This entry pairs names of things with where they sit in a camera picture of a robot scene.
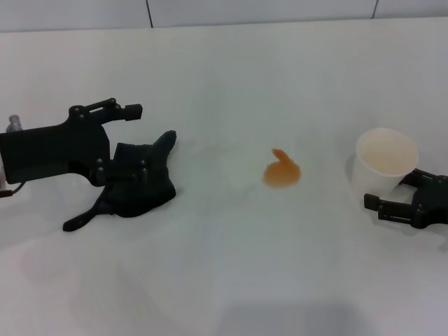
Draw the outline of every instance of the white tabletop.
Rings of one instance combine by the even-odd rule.
[[[0,129],[74,104],[143,104],[115,144],[178,132],[178,196],[134,219],[67,219],[100,193],[79,176],[0,201],[0,335],[389,336],[446,333],[448,227],[362,209],[347,174],[372,127],[448,174],[448,19],[0,35]],[[261,182],[271,148],[302,168]]]

